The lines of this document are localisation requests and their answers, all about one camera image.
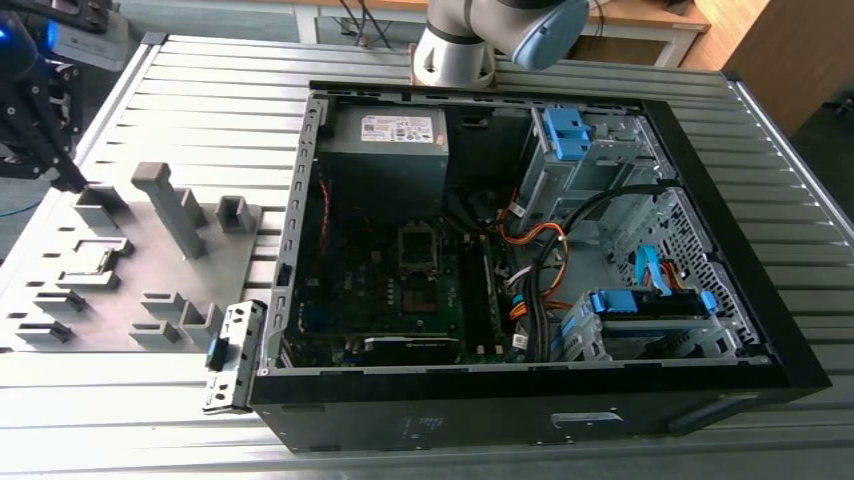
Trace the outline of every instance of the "gray metal frame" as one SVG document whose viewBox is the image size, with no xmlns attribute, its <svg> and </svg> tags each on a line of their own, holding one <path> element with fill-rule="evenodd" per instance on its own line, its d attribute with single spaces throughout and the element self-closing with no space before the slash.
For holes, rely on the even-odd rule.
<svg viewBox="0 0 854 480">
<path fill-rule="evenodd" d="M 156 157 L 170 163 L 173 178 L 193 186 L 197 196 L 236 194 L 263 205 L 265 233 L 255 245 L 244 298 L 269 300 L 263 296 L 275 278 L 272 252 L 288 196 L 281 185 L 289 185 L 293 173 L 307 82 L 403 84 L 408 72 L 404 52 L 173 36 L 161 47 L 142 46 L 134 54 L 77 147 L 77 161 L 90 179 L 104 180 L 124 175 L 128 164 Z M 531 478 L 603 473 L 639 478 L 650 471 L 655 478 L 791 477 L 815 475 L 819 468 L 831 470 L 828 475 L 847 473 L 854 446 L 851 226 L 746 90 L 711 72 L 583 62 L 561 62 L 536 74 L 499 60 L 497 78 L 504 90 L 670 102 L 834 387 L 676 439 L 295 456 L 255 415 L 201 415 L 201 354 L 4 354 L 0 406 L 14 414 L 0 419 L 0 472 L 90 476 L 97 471 L 114 477 L 204 470 L 228 471 L 235 478 L 280 478 L 283 471 L 309 478 L 377 478 L 380 468 L 392 476 L 423 478 L 499 472 Z M 64 209 L 73 215 L 72 203 L 72 195 L 48 194 L 0 269 L 0 309 L 37 267 L 30 245 L 57 235 L 49 217 Z M 786 452 L 771 452 L 779 449 Z M 662 457 L 674 454 L 680 456 Z"/>
</svg>

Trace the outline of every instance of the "black plastic part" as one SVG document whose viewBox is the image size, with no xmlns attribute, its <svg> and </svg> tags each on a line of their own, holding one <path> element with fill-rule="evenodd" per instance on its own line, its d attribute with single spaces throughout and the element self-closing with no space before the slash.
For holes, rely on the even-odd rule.
<svg viewBox="0 0 854 480">
<path fill-rule="evenodd" d="M 453 338 L 365 339 L 364 365 L 448 365 L 459 355 Z"/>
<path fill-rule="evenodd" d="M 138 42 L 142 45 L 162 45 L 169 39 L 169 34 L 165 32 L 145 32 L 142 40 Z"/>
<path fill-rule="evenodd" d="M 208 355 L 204 359 L 205 368 L 215 372 L 221 372 L 227 357 L 228 339 L 216 337 L 211 340 L 211 346 L 208 347 Z"/>
</svg>

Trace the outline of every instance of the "white sticker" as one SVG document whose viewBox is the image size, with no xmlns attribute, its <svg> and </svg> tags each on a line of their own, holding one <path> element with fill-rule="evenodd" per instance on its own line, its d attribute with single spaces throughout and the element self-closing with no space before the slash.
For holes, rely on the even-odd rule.
<svg viewBox="0 0 854 480">
<path fill-rule="evenodd" d="M 528 337 L 524 335 L 519 335 L 517 333 L 512 336 L 512 348 L 517 348 L 519 350 L 525 350 L 528 348 Z"/>
<path fill-rule="evenodd" d="M 507 207 L 512 214 L 521 218 L 524 216 L 524 208 L 516 202 L 509 202 L 509 207 Z"/>
<path fill-rule="evenodd" d="M 363 142 L 432 143 L 429 117 L 368 115 L 361 119 Z"/>
</svg>

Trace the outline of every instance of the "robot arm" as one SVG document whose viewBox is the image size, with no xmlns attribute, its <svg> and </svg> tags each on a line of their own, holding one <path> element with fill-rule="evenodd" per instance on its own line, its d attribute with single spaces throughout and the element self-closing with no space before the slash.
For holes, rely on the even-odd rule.
<svg viewBox="0 0 854 480">
<path fill-rule="evenodd" d="M 72 160 L 78 93 L 77 67 L 45 60 L 17 14 L 0 11 L 0 176 L 44 175 L 57 189 L 82 190 Z"/>
<path fill-rule="evenodd" d="M 495 75 L 492 48 L 529 70 L 551 66 L 577 39 L 587 0 L 431 0 L 413 55 L 429 86 L 484 88 Z"/>
</svg>

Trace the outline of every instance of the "metal bracket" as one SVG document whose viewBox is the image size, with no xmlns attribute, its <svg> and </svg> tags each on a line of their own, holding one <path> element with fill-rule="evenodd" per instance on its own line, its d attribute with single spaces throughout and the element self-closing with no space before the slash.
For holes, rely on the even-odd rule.
<svg viewBox="0 0 854 480">
<path fill-rule="evenodd" d="M 208 349 L 209 377 L 201 408 L 207 415 L 252 411 L 249 384 L 265 312 L 267 305 L 256 300 L 236 303 L 225 309 L 223 328 Z"/>
</svg>

